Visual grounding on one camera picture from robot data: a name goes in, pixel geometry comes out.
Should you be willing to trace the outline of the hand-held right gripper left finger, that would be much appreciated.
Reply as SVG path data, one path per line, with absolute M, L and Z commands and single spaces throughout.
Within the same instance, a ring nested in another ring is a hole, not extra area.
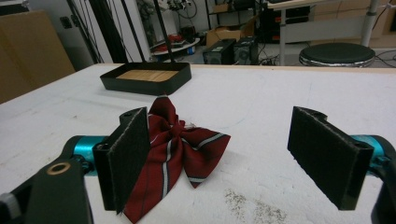
M 121 213 L 134 189 L 150 150 L 145 107 L 120 115 L 120 125 L 93 148 L 104 207 Z

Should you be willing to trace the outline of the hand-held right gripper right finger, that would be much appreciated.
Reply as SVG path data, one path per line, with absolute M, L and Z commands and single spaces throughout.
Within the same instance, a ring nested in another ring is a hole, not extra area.
M 288 151 L 340 210 L 353 210 L 374 148 L 339 130 L 321 112 L 295 106 Z

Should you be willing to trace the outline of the dark red striped bow tie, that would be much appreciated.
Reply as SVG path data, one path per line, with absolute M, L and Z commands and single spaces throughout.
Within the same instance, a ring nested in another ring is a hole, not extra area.
M 231 136 L 190 126 L 166 95 L 148 112 L 150 151 L 123 214 L 136 223 L 173 188 L 181 173 L 197 188 L 217 167 Z

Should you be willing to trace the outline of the black tray with wooden bottom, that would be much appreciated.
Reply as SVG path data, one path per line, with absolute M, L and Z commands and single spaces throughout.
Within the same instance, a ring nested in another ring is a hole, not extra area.
M 189 63 L 126 63 L 100 76 L 105 88 L 147 95 L 172 94 L 191 80 Z

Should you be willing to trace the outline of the round black stool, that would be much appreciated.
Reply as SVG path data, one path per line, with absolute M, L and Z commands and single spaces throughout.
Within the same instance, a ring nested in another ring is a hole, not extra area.
M 306 66 L 366 67 L 375 60 L 375 52 L 353 43 L 325 43 L 303 49 L 299 61 Z

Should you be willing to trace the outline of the round white platform with clutter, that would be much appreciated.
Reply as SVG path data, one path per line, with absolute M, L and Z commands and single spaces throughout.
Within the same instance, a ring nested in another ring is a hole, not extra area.
M 194 36 L 191 39 L 185 39 L 181 35 L 169 35 L 169 38 L 170 50 L 172 52 L 179 52 L 193 48 L 200 42 L 200 38 Z M 153 46 L 150 51 L 153 56 L 167 55 L 168 47 L 165 42 L 162 42 Z

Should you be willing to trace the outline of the black computer tower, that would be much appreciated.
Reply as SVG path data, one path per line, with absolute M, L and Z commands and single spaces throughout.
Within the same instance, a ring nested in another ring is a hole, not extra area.
M 233 46 L 234 60 L 239 65 L 255 65 L 258 61 L 258 43 L 255 36 L 240 38 Z
M 236 43 L 234 38 L 222 39 L 203 52 L 205 64 L 233 64 L 233 46 Z

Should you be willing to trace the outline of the white desk with metal legs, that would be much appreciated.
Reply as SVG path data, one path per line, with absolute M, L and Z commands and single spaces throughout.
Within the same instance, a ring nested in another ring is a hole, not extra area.
M 377 18 L 377 9 L 379 7 L 396 9 L 396 3 L 392 4 L 389 2 L 382 4 L 381 0 L 370 0 L 367 10 L 362 16 L 292 24 L 286 23 L 288 9 L 320 6 L 343 1 L 346 0 L 288 0 L 283 2 L 268 0 L 267 7 L 269 9 L 281 12 L 279 39 L 279 64 L 281 66 L 285 65 L 287 43 L 359 37 L 361 39 L 361 44 L 368 47 Z

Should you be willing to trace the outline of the black metal stand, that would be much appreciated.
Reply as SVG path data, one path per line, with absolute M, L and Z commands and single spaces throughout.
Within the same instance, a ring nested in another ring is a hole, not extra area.
M 165 30 L 165 26 L 164 26 L 164 23 L 163 23 L 163 16 L 162 16 L 162 13 L 161 13 L 161 10 L 160 10 L 160 6 L 159 6 L 159 3 L 158 3 L 158 0 L 153 0 L 153 3 L 154 3 L 154 6 L 155 6 L 155 10 L 156 10 L 156 13 L 157 13 L 159 24 L 161 26 L 161 30 L 162 30 L 162 33 L 163 33 L 163 37 L 164 37 L 164 41 L 165 41 L 165 45 L 166 45 L 166 48 L 167 48 L 169 59 L 170 59 L 171 63 L 174 63 L 175 62 L 175 57 L 173 56 L 172 49 L 171 49 L 171 44 L 170 44 L 170 41 L 168 39 L 168 34 L 166 33 L 166 30 Z

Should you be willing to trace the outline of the large brown cardboard panel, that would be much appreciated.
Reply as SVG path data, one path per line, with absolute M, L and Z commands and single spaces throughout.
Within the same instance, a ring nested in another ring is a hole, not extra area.
M 0 104 L 74 72 L 45 11 L 0 16 Z

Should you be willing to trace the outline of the brown cardboard box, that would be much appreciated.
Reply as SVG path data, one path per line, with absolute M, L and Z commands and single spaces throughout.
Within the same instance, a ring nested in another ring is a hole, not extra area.
M 258 16 L 252 17 L 249 21 L 240 25 L 233 26 L 220 26 L 215 29 L 209 30 L 206 33 L 206 46 L 210 48 L 222 39 L 233 38 L 238 41 L 242 37 L 254 36 L 255 22 Z

